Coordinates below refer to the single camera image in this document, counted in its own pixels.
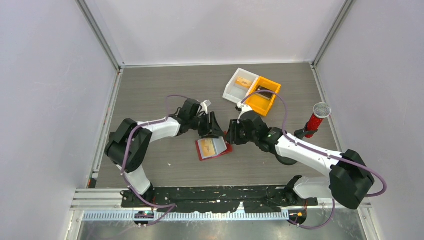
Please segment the red card holder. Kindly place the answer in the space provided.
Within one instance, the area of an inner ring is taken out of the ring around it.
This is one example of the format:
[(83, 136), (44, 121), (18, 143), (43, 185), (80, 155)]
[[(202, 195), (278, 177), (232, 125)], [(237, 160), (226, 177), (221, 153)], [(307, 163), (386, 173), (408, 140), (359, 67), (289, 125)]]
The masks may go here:
[(233, 152), (232, 145), (225, 141), (223, 136), (199, 139), (195, 141), (195, 146), (200, 161), (219, 158)]

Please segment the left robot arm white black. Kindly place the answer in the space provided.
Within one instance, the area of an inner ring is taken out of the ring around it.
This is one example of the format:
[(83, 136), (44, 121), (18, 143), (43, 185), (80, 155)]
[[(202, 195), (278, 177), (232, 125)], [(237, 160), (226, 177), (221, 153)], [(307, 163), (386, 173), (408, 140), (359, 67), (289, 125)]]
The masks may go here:
[(118, 167), (141, 207), (148, 207), (154, 199), (150, 191), (153, 185), (142, 166), (150, 143), (178, 137), (189, 130), (197, 131), (201, 139), (220, 140), (225, 136), (215, 113), (208, 110), (209, 105), (209, 100), (187, 98), (173, 114), (145, 122), (126, 118), (109, 134), (104, 154)]

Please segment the orange credit card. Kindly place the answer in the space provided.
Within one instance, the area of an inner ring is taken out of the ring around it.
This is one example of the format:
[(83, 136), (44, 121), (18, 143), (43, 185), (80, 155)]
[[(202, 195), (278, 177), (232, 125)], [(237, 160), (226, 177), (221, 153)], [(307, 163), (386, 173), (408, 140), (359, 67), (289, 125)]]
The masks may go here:
[(212, 138), (203, 138), (198, 140), (197, 146), (201, 159), (211, 158), (218, 154)]

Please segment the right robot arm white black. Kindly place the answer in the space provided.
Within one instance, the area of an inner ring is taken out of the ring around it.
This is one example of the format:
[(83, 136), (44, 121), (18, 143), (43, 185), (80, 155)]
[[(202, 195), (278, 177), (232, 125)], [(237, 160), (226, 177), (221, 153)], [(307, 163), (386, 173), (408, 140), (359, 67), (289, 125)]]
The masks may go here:
[(246, 111), (229, 122), (225, 140), (231, 145), (253, 143), (261, 151), (274, 155), (283, 165), (301, 163), (326, 179), (312, 181), (301, 178), (288, 188), (285, 198), (299, 205), (306, 198), (333, 198), (345, 208), (356, 210), (375, 183), (361, 156), (327, 150), (296, 138), (278, 127), (269, 127), (254, 111)]

